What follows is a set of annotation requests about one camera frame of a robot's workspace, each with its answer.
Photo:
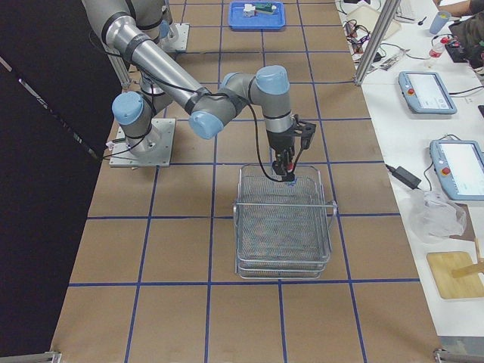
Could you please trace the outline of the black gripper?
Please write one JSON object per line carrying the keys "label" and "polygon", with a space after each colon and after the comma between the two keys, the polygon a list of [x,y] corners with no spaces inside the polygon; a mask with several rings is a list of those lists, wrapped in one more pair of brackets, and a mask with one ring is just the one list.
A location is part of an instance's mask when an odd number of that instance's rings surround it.
{"label": "black gripper", "polygon": [[269,146],[275,152],[275,161],[272,163],[274,172],[282,177],[286,174],[287,164],[293,162],[295,155],[295,132],[288,129],[283,132],[266,131]]}

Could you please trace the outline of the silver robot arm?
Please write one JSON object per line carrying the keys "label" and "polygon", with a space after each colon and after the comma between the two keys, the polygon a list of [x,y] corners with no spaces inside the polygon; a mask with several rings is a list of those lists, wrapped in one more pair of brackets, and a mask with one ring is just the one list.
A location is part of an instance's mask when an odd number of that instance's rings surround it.
{"label": "silver robot arm", "polygon": [[160,24],[172,22],[169,4],[164,0],[126,0],[129,12],[137,27],[150,36],[158,36]]}
{"label": "silver robot arm", "polygon": [[167,1],[84,1],[96,36],[154,81],[189,114],[189,124],[210,139],[246,106],[262,109],[268,142],[275,151],[272,168],[285,182],[294,179],[296,120],[290,106],[287,71],[279,65],[256,74],[228,74],[212,93],[177,64],[159,45],[167,38],[172,14]]}

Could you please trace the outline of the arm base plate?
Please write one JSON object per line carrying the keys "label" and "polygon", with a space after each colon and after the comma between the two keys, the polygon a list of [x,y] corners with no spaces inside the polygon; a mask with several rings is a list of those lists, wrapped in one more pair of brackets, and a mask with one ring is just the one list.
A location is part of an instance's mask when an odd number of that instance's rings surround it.
{"label": "arm base plate", "polygon": [[175,119],[153,118],[150,133],[132,149],[129,146],[134,146],[138,141],[126,139],[124,131],[119,126],[116,139],[120,139],[120,142],[113,144],[111,153],[114,156],[109,157],[109,166],[113,168],[168,167],[172,155],[175,126]]}
{"label": "arm base plate", "polygon": [[160,25],[160,47],[169,53],[186,52],[189,30],[189,23],[168,24],[163,21]]}

